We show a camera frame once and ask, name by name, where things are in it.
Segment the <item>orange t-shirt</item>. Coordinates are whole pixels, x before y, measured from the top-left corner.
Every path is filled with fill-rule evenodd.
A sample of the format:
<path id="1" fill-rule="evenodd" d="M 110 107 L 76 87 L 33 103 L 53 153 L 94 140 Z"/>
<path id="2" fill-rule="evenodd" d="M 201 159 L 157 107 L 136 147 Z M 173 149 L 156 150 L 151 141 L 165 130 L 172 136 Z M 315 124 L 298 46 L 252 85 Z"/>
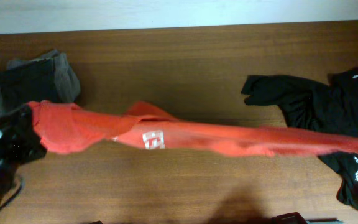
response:
<path id="1" fill-rule="evenodd" d="M 126 114 L 84 110 L 73 103 L 27 104 L 33 128 L 50 152 L 84 151 L 102 140 L 140 149 L 198 149 L 226 156 L 319 156 L 332 152 L 358 154 L 358 138 L 297 128 L 245 128 L 183 121 L 143 101 Z"/>

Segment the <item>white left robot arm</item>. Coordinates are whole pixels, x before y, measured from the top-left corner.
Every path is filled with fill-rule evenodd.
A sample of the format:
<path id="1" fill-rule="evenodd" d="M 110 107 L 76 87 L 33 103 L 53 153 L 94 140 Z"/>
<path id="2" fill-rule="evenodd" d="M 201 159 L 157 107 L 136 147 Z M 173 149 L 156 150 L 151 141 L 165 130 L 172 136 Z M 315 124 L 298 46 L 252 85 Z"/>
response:
<path id="1" fill-rule="evenodd" d="M 33 126 L 33 112 L 27 105 L 0 117 L 0 211 L 24 188 L 19 166 L 43 159 L 47 150 Z"/>

